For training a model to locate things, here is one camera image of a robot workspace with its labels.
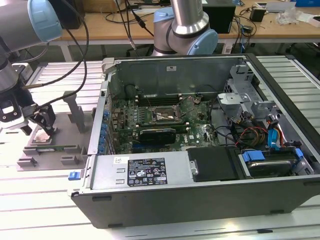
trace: computer case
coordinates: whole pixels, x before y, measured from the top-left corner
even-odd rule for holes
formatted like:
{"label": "computer case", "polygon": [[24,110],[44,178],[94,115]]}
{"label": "computer case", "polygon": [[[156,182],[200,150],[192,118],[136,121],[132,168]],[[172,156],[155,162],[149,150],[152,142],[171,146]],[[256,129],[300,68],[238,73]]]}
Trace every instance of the computer case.
{"label": "computer case", "polygon": [[[84,0],[66,0],[75,10],[84,18]],[[81,25],[80,18],[62,1],[60,0],[49,0],[53,9],[58,16],[63,28],[67,29],[78,29]]]}
{"label": "computer case", "polygon": [[218,34],[228,34],[236,10],[232,0],[206,0],[202,1],[202,6],[209,15],[211,29]]}

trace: black box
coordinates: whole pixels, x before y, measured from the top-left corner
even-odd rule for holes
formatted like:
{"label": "black box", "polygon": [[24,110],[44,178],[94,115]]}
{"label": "black box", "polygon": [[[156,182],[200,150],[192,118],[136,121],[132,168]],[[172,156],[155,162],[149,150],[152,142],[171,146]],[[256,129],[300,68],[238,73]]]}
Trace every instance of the black box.
{"label": "black box", "polygon": [[[85,17],[85,8],[84,0],[66,0],[77,12],[84,18]],[[81,25],[80,18],[61,0],[49,0],[51,3],[56,15],[63,25],[63,28],[67,29],[78,29]]]}
{"label": "black box", "polygon": [[209,16],[211,29],[214,29],[218,34],[230,32],[236,10],[236,5],[232,0],[205,0],[202,1],[202,7]]}
{"label": "black box", "polygon": [[251,14],[250,14],[250,20],[252,22],[262,22],[262,19],[264,19],[266,10],[262,8],[252,8]]}

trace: green circuit board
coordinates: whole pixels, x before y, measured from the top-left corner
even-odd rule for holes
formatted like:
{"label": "green circuit board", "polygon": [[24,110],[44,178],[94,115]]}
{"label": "green circuit board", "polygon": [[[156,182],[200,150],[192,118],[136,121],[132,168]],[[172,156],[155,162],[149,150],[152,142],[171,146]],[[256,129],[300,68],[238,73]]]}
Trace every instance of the green circuit board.
{"label": "green circuit board", "polygon": [[[112,125],[117,154],[185,151],[188,148],[219,146],[208,121],[207,101],[186,96],[176,105],[139,106],[133,100],[112,102]],[[143,145],[142,130],[174,129],[175,142]]]}

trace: wooden desk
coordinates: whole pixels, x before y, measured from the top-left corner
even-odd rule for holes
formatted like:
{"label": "wooden desk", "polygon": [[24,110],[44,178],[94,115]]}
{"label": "wooden desk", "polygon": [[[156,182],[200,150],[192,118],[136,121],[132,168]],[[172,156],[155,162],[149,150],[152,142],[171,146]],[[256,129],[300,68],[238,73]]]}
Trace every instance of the wooden desk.
{"label": "wooden desk", "polygon": [[[255,0],[244,0],[245,6],[237,7],[236,14],[242,9],[251,7]],[[320,14],[320,7],[299,7],[298,10],[309,14]],[[105,20],[104,13],[86,13],[85,21],[89,29],[91,45],[113,45],[113,44],[129,44],[126,31],[122,24],[111,23]],[[299,22],[297,24],[280,25],[276,22],[276,13],[268,13],[264,16],[262,22],[257,22],[256,34],[250,39],[251,43],[311,43],[320,42],[320,28],[316,28],[309,23]],[[146,27],[153,32],[153,15],[143,18]],[[114,21],[121,21],[120,15],[115,14]],[[241,19],[244,25],[252,25],[249,21]],[[153,44],[153,37],[138,24],[130,24],[131,35],[136,44]],[[72,30],[79,44],[84,45],[86,40],[85,28],[82,25],[79,29]],[[223,43],[223,53],[228,54],[238,36],[238,27],[234,22],[229,34],[219,34],[219,43]],[[53,42],[62,49],[66,61],[72,61],[69,45],[74,45],[72,38],[64,30],[62,37]]]}

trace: power supply label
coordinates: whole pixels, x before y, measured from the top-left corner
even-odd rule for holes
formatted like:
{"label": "power supply label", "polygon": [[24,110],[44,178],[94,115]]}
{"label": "power supply label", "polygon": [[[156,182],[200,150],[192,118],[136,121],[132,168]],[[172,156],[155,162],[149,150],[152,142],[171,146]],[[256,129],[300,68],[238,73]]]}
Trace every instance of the power supply label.
{"label": "power supply label", "polygon": [[164,158],[128,160],[129,187],[168,184]]}

